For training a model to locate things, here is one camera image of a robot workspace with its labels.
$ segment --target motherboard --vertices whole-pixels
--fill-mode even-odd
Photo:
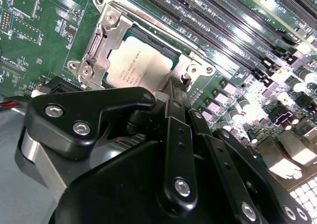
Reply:
[[[103,31],[119,20],[105,12],[112,1],[138,25],[122,19],[129,30],[120,40]],[[0,0],[0,31],[5,96],[31,96],[57,76],[83,90],[155,92],[177,74],[210,129],[231,132],[268,168],[261,155],[269,139],[281,147],[291,132],[315,142],[317,0]],[[110,54],[96,56],[110,44]],[[108,67],[97,74],[101,59]],[[292,157],[291,172],[275,173],[297,178],[311,157]]]

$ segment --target electrolytic capacitor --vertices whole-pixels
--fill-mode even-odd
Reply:
[[[252,144],[256,144],[258,142],[258,139],[255,136],[253,130],[251,130],[251,129],[247,130],[247,135],[248,135],[248,138],[250,139]]]
[[[249,103],[248,100],[246,100],[246,99],[241,100],[241,101],[239,102],[239,105],[240,105],[241,109],[242,109],[245,113],[250,112],[250,110],[251,110],[251,105],[250,105],[250,103]]]
[[[302,80],[304,80],[307,83],[312,83],[315,81],[315,74],[307,69],[301,70],[299,72],[298,77],[300,77]]]
[[[229,112],[229,115],[233,122],[239,122],[242,119],[241,114],[239,114],[238,110],[233,109]]]
[[[293,78],[288,85],[294,90],[295,92],[302,92],[305,91],[305,84],[299,81],[296,78]]]
[[[246,149],[255,159],[259,156],[251,146],[247,146]]]
[[[286,131],[292,129],[292,124],[288,120],[282,122],[281,125]]]
[[[218,123],[218,125],[220,126],[220,128],[226,129],[227,131],[231,130],[231,126],[229,125],[229,123],[226,120],[222,120]]]

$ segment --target gray surface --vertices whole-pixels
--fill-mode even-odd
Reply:
[[[47,224],[55,206],[53,196],[14,161],[23,118],[13,111],[0,113],[0,224]]]

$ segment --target silver bolt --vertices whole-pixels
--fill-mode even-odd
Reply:
[[[296,220],[296,216],[295,216],[294,212],[293,212],[289,207],[284,206],[284,210],[285,210],[285,212],[286,212],[286,215],[287,215],[290,219],[292,219],[293,221]]]
[[[296,210],[297,210],[297,212],[298,212],[299,216],[300,216],[302,219],[304,219],[304,220],[308,221],[308,217],[306,216],[306,214],[303,212],[303,210],[302,210],[302,209],[300,209],[300,208],[296,208]]]
[[[229,134],[227,132],[225,132],[225,131],[223,131],[222,134],[224,135],[225,138],[229,138],[230,137]]]
[[[105,18],[109,26],[113,26],[118,21],[118,17],[113,11],[106,12]]]
[[[195,112],[195,116],[198,118],[202,118],[202,115],[199,112]]]
[[[90,126],[83,121],[78,121],[74,123],[73,130],[78,135],[86,136],[90,133]]]
[[[92,74],[93,74],[93,70],[91,69],[90,66],[84,66],[84,67],[81,69],[81,76],[82,76],[83,78],[88,78],[88,77],[90,77]]]
[[[64,111],[57,105],[49,105],[45,108],[45,113],[47,116],[60,117],[64,114]]]
[[[256,221],[257,215],[256,215],[256,213],[253,211],[253,209],[250,207],[249,204],[243,202],[243,203],[241,204],[241,209],[242,209],[244,215],[246,215],[246,217],[247,217],[248,219],[250,219],[250,221],[252,221],[252,222],[255,222],[255,221]]]
[[[188,197],[190,194],[190,188],[188,183],[186,183],[182,179],[177,179],[175,181],[175,189],[183,197]]]
[[[144,94],[143,94],[143,97],[146,98],[146,99],[148,99],[148,100],[151,100],[151,99],[152,99],[151,95],[149,95],[149,94],[147,94],[147,93],[144,93]]]

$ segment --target red wire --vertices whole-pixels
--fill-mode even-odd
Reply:
[[[0,103],[0,108],[12,108],[18,106],[17,102]]]

